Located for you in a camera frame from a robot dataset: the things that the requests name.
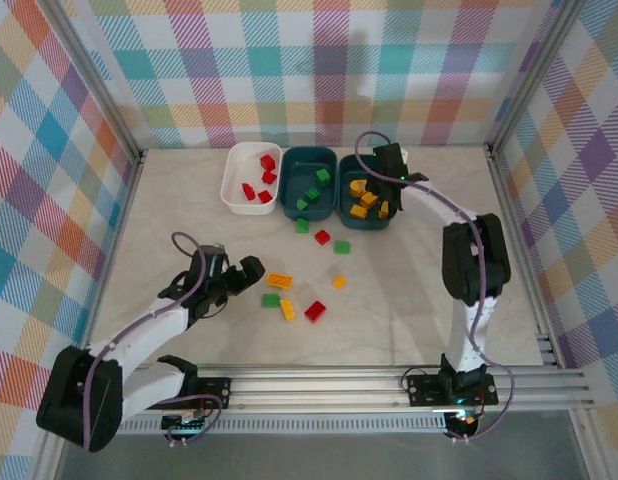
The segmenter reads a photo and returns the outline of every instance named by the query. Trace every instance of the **enclosure wall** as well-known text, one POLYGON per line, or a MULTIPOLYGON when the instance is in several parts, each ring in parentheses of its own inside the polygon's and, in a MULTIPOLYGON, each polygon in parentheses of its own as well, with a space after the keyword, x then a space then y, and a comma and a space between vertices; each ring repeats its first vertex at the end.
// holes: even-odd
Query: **enclosure wall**
POLYGON ((0 479, 24 478, 80 341, 132 161, 34 0, 0 0, 0 479))
POLYGON ((182 148, 481 144, 563 2, 62 3, 138 144, 182 148))
POLYGON ((504 148, 551 323, 618 461, 618 0, 590 0, 504 148))

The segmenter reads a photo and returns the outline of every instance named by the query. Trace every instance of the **floor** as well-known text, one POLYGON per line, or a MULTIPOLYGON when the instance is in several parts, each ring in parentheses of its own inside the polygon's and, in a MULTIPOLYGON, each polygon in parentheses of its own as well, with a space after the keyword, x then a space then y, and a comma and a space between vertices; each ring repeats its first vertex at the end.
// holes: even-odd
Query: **floor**
MULTIPOLYGON (((334 149, 338 158, 350 148, 334 149)), ((225 311, 201 320, 152 357, 174 354, 199 364, 438 364, 451 328, 451 298, 440 275, 441 235, 401 212, 379 232, 346 229, 334 213, 311 231, 347 239, 350 255, 333 253, 295 232, 280 206, 266 216, 229 212, 219 191, 227 150, 153 150, 106 288, 92 338, 99 340, 137 318, 189 259, 171 244, 183 230, 201 243, 222 243, 233 262, 261 259, 269 272, 294 277, 287 293, 297 317, 260 306, 265 281, 230 299, 225 311), (343 290, 331 281, 347 277, 343 290), (316 323, 302 312, 320 300, 316 323)), ((420 171, 452 200, 478 213, 500 209, 481 148, 411 148, 410 171, 420 171)), ((487 354, 512 365, 538 365, 536 324, 516 267, 499 299, 487 335, 487 354)))

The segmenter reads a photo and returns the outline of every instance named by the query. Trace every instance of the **lego brick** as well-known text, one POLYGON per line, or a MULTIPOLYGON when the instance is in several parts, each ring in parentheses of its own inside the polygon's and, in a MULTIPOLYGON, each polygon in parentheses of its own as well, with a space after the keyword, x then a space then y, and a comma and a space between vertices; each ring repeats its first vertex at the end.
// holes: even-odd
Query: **lego brick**
POLYGON ((362 205, 367 210, 369 210, 370 208, 373 208, 376 205, 376 203, 378 203, 378 197, 371 192, 365 193, 360 198, 360 205, 362 205))
POLYGON ((389 217, 389 202, 386 200, 380 204, 380 210, 378 211, 378 218, 380 220, 386 220, 389 217))
POLYGON ((320 245, 324 245, 325 243, 327 243, 330 239, 331 239, 331 235, 329 235, 326 231, 324 230, 320 230, 318 233, 316 233, 316 235, 314 236, 314 238, 316 239, 316 241, 320 244, 320 245))
POLYGON ((267 277, 267 285, 289 290, 293 285, 293 277, 282 273, 270 273, 267 277))
POLYGON ((309 233, 309 220, 305 220, 304 218, 296 220, 296 232, 309 233))
POLYGON ((314 203, 318 201, 318 199, 320 198, 320 192, 316 190, 315 188, 310 188, 309 190, 305 192, 305 196, 307 197, 307 200, 309 200, 310 203, 314 203))
POLYGON ((271 200, 273 200, 273 197, 271 196, 271 194, 266 190, 263 190, 262 192, 260 192, 258 194, 258 198, 260 199, 262 203, 269 203, 271 200))
POLYGON ((333 281, 333 286, 340 290, 342 287, 345 286, 345 283, 347 283, 347 279, 340 275, 336 277, 336 279, 333 281))
POLYGON ((269 170, 262 174, 262 181, 265 182, 267 185, 271 185, 273 182, 275 182, 276 178, 278 178, 278 175, 269 170))
POLYGON ((366 187, 366 180, 354 180, 349 184, 349 195, 351 195, 352 197, 360 198, 366 193, 366 187))
POLYGON ((351 244, 347 240, 336 240, 333 245, 334 253, 346 255, 351 251, 351 244))
POLYGON ((245 197, 247 197, 247 200, 251 201, 256 198, 256 192, 253 191, 253 188, 251 188, 251 185, 248 183, 242 184, 242 191, 245 192, 245 197))
POLYGON ((271 155, 264 155, 260 157, 260 165, 267 171, 276 169, 276 161, 271 155))
POLYGON ((367 218, 367 210, 362 208, 360 205, 354 205, 349 211, 349 216, 351 218, 355 218, 356 220, 364 220, 367 218))
POLYGON ((296 312, 293 309, 291 300, 283 298, 280 300, 280 307, 282 308, 282 314, 285 316, 285 320, 293 322, 294 318, 296 318, 296 312))
POLYGON ((311 323, 316 323, 326 311, 327 307, 316 300, 305 312, 305 317, 307 317, 311 323))
POLYGON ((331 183, 331 175, 326 168, 321 168, 316 172, 316 177, 318 177, 318 183, 321 187, 328 187, 331 183))
POLYGON ((265 308, 276 308, 280 305, 280 295, 277 293, 265 293, 262 296, 262 306, 265 308))

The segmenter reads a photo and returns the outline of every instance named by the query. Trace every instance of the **white bowl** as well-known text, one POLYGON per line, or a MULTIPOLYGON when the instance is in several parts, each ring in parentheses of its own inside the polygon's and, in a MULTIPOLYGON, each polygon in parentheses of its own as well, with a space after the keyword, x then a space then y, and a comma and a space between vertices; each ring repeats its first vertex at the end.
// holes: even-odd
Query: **white bowl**
POLYGON ((239 215, 266 215, 273 212, 278 198, 281 161, 282 150, 275 143, 241 142, 234 145, 227 155, 227 165, 220 187, 220 198, 229 210, 239 215), (260 157, 267 154, 276 161, 273 173, 277 177, 271 185, 262 181, 262 174, 265 170, 260 165, 260 157), (243 183, 248 183, 254 189, 256 193, 254 200, 247 200, 242 190, 243 183), (271 194, 271 201, 260 203, 258 193, 263 190, 271 194))

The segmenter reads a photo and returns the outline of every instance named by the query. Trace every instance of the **yellow lego brick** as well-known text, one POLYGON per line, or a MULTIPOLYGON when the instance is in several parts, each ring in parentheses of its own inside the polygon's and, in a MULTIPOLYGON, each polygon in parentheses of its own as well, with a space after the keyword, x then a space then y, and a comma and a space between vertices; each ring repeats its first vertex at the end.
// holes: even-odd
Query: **yellow lego brick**
POLYGON ((384 201, 380 205, 380 210, 378 211, 378 218, 380 220, 386 220, 389 217, 389 202, 384 201))
POLYGON ((373 208, 376 203, 378 203, 378 197, 371 192, 365 193, 360 199, 360 205, 367 210, 373 208))
POLYGON ((347 279, 340 275, 339 277, 336 277, 336 279, 333 281, 333 286, 340 290, 342 287, 345 286, 345 283, 347 283, 347 279))
POLYGON ((288 298, 280 300, 280 308, 282 308, 282 314, 285 316, 285 320, 293 322, 294 318, 296 318, 296 312, 293 311, 291 300, 288 298))
POLYGON ((349 184, 349 194, 352 197, 360 198, 365 194, 366 187, 367 187, 366 180, 354 180, 353 182, 349 184))
POLYGON ((293 284, 293 277, 289 275, 283 275, 282 273, 270 273, 267 277, 267 285, 272 287, 282 288, 283 290, 289 290, 293 284))
POLYGON ((355 218, 356 220, 364 220, 367 218, 367 210, 362 208, 360 205, 354 205, 349 211, 349 216, 351 218, 355 218))

